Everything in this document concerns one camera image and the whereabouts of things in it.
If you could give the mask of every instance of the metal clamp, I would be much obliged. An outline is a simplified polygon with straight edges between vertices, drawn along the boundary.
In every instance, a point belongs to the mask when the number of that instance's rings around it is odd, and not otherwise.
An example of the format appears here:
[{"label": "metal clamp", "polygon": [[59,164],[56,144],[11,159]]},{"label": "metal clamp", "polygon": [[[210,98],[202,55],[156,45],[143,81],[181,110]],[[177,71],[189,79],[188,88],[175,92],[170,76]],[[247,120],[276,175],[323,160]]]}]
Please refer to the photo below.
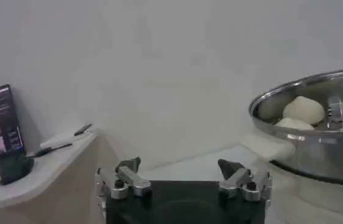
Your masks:
[{"label": "metal clamp", "polygon": [[271,204],[273,181],[269,172],[258,172],[251,181],[243,184],[242,195],[247,201],[266,200],[266,206]]},{"label": "metal clamp", "polygon": [[219,190],[227,193],[228,198],[233,198],[238,194],[239,187],[250,181],[250,179],[250,171],[240,168],[230,178],[219,182]]},{"label": "metal clamp", "polygon": [[127,166],[117,168],[117,177],[131,185],[133,188],[133,194],[136,196],[143,197],[151,191],[151,182],[149,180],[142,179]]},{"label": "metal clamp", "polygon": [[96,193],[105,198],[110,194],[113,199],[123,199],[128,195],[128,184],[121,181],[114,173],[107,169],[98,169],[96,173]]}]

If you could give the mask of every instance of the white wall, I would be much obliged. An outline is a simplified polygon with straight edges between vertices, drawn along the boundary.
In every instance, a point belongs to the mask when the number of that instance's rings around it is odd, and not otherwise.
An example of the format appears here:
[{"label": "white wall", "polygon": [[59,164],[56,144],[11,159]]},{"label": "white wall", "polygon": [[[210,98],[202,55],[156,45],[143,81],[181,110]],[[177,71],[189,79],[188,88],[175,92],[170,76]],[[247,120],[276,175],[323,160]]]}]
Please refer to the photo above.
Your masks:
[{"label": "white wall", "polygon": [[233,144],[265,89],[341,68],[341,0],[0,0],[0,84],[32,149],[98,122],[157,166]]}]

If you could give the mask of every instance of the white countertop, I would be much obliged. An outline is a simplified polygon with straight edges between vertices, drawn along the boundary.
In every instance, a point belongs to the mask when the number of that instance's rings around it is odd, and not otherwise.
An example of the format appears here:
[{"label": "white countertop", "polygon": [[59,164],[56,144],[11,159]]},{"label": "white countertop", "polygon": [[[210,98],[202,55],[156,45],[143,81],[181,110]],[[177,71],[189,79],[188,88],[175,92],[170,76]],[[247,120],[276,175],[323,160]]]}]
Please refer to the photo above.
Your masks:
[{"label": "white countertop", "polygon": [[5,186],[0,185],[0,208],[29,201],[49,187],[60,174],[95,140],[95,133],[75,141],[73,146],[35,159],[31,173]]}]

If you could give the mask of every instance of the bowl rim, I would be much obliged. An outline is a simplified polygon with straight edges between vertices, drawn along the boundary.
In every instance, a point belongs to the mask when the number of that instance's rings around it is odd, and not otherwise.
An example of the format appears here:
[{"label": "bowl rim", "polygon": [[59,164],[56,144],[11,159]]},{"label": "bowl rim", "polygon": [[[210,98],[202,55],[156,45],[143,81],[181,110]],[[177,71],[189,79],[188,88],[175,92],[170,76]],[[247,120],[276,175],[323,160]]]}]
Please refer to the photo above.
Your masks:
[{"label": "bowl rim", "polygon": [[343,138],[343,131],[337,130],[298,130],[295,128],[287,128],[287,127],[279,127],[275,126],[274,124],[265,122],[254,115],[254,111],[256,110],[257,106],[263,102],[264,100],[270,98],[274,94],[280,93],[287,89],[294,88],[296,86],[306,86],[313,83],[321,82],[322,80],[327,79],[337,79],[343,77],[343,70],[331,71],[331,72],[324,72],[320,74],[309,75],[302,79],[298,79],[295,81],[291,81],[288,83],[284,83],[279,85],[275,88],[272,88],[266,91],[263,94],[260,94],[256,98],[254,98],[250,105],[249,105],[249,114],[253,120],[255,126],[270,135],[275,135],[280,138],[285,139],[303,139],[302,137],[312,137],[312,138]]}]

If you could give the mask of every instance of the stainless steel bowl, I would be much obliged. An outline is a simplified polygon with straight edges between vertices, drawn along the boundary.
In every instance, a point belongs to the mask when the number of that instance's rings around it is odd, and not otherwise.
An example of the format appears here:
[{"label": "stainless steel bowl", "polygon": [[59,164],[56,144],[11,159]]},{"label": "stainless steel bowl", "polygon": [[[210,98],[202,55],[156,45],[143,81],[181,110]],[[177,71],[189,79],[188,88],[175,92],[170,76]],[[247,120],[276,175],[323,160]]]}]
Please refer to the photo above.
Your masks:
[{"label": "stainless steel bowl", "polygon": [[[327,111],[316,130],[278,127],[285,106],[297,96],[318,101]],[[249,113],[259,130],[292,142],[296,151],[274,161],[288,171],[321,181],[343,184],[343,71],[317,74],[280,85],[253,100]]]}]

